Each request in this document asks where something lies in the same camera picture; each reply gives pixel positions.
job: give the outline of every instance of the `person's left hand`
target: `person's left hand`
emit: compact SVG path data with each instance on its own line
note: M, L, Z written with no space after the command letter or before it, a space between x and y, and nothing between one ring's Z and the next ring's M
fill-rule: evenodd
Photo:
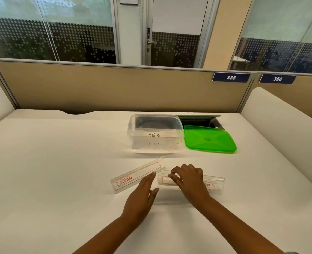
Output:
M136 229L148 215L159 188L151 190L155 172L144 177L126 200L121 218Z

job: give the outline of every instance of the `door handle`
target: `door handle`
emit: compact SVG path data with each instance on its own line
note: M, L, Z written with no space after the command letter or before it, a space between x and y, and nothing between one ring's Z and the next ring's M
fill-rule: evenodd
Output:
M157 44L157 42L156 41L149 41L148 40L148 42L147 42L148 44Z

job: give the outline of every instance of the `partition top rail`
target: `partition top rail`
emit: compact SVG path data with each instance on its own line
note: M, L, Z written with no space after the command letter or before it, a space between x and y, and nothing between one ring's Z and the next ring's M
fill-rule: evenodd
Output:
M0 62L18 62L18 63L39 63L39 64L58 64L58 65L77 65L77 66L93 66L93 67L115 67L115 68L138 68L138 69L159 69L159 70L182 70L182 71L198 71L198 72L225 72L225 73L250 73L250 74L277 74L277 75L295 75L295 76L312 76L311 73L291 73L291 72L275 72L275 71L243 71L243 70L205 70L199 68L177 68L177 67L160 67L160 66L144 66L144 65L122 65L109 63L89 63L89 62L66 62L66 61L48 61L40 59L12 59L0 58Z

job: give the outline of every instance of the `number sign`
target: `number sign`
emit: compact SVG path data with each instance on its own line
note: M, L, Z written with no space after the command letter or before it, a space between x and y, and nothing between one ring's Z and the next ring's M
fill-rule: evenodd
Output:
M262 74L260 83L292 84L295 78L292 75Z
M213 81L246 83L249 77L249 73L215 72L213 74Z

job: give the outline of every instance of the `glass wall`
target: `glass wall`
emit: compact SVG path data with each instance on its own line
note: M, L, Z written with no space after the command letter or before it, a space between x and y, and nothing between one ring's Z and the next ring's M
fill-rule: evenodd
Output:
M110 0L0 0L0 58L116 63Z
M312 73L312 0L254 0L230 69Z

